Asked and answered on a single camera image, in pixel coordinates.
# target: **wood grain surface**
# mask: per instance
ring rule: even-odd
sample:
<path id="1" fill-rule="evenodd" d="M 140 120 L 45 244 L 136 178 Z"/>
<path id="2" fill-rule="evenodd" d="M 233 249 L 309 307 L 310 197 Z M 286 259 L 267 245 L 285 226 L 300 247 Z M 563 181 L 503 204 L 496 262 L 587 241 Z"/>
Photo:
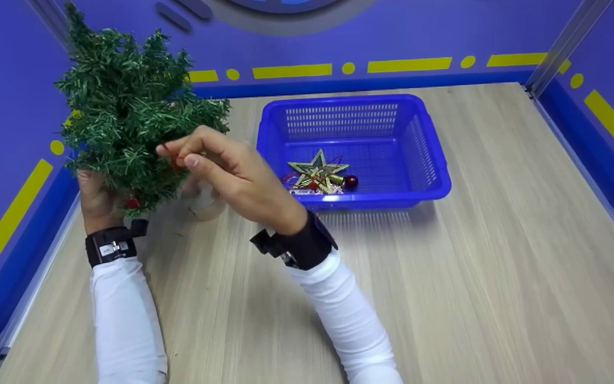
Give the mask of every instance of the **wood grain surface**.
<path id="1" fill-rule="evenodd" d="M 407 383 L 614 383 L 614 222 L 514 83 L 399 90 L 421 97 L 453 190 L 410 211 L 324 222 L 377 308 Z M 254 142 L 276 98 L 232 100 Z M 173 202 L 141 246 L 171 384 L 343 382 L 280 262 L 227 209 L 195 223 Z M 0 383 L 95 382 L 82 219 L 53 262 Z"/>

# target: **white arm sleeve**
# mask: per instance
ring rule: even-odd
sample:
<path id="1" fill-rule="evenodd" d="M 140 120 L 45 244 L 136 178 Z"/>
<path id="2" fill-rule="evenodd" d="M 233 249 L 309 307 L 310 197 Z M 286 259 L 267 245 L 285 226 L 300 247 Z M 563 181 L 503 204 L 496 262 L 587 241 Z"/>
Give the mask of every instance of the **white arm sleeve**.
<path id="1" fill-rule="evenodd" d="M 156 306 L 136 258 L 93 268 L 99 384 L 164 384 L 167 356 Z"/>
<path id="2" fill-rule="evenodd" d="M 387 333 L 338 251 L 310 270 L 288 271 L 314 304 L 351 384 L 402 384 Z"/>

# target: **yellow dot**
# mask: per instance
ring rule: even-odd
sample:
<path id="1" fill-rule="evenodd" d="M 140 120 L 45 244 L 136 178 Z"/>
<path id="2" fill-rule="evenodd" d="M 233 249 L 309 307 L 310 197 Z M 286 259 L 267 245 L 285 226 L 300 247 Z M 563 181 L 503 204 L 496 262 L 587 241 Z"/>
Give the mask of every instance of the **yellow dot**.
<path id="1" fill-rule="evenodd" d="M 51 148 L 51 153 L 57 156 L 63 155 L 64 151 L 66 151 L 66 147 L 60 140 L 51 141 L 49 148 Z"/>
<path id="2" fill-rule="evenodd" d="M 584 76 L 582 73 L 575 73 L 570 79 L 570 87 L 579 88 L 584 83 Z"/>
<path id="3" fill-rule="evenodd" d="M 343 73 L 346 75 L 352 75 L 354 73 L 355 66 L 354 63 L 344 63 L 343 64 Z"/>
<path id="4" fill-rule="evenodd" d="M 238 71 L 235 69 L 228 69 L 227 77 L 229 78 L 229 80 L 238 80 L 238 78 L 241 77 L 241 74 L 238 73 Z"/>
<path id="5" fill-rule="evenodd" d="M 471 68 L 475 64 L 475 56 L 466 56 L 461 60 L 461 68 Z"/>

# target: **person's left hand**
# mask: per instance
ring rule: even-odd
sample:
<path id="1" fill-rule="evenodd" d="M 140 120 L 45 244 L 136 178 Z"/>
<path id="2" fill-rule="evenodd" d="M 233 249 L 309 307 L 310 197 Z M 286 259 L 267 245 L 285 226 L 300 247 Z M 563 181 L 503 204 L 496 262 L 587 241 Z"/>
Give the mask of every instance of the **person's left hand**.
<path id="1" fill-rule="evenodd" d="M 115 196 L 103 186 L 103 177 L 99 173 L 78 171 L 77 181 L 87 234 L 124 225 L 124 216 L 116 204 Z"/>

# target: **red ball ornament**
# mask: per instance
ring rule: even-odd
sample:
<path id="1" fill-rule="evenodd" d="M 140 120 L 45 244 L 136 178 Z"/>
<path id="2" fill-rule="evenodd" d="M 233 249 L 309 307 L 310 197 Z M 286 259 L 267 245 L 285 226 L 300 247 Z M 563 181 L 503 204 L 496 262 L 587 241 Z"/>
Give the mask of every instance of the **red ball ornament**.
<path id="1" fill-rule="evenodd" d="M 347 175 L 343 178 L 343 189 L 353 190 L 359 185 L 359 179 L 355 175 Z"/>
<path id="2" fill-rule="evenodd" d="M 125 206 L 128 207 L 129 209 L 138 209 L 138 207 L 140 207 L 141 204 L 139 204 L 139 200 L 137 200 L 136 197 L 132 197 L 131 199 L 127 200 L 127 202 L 125 203 Z"/>

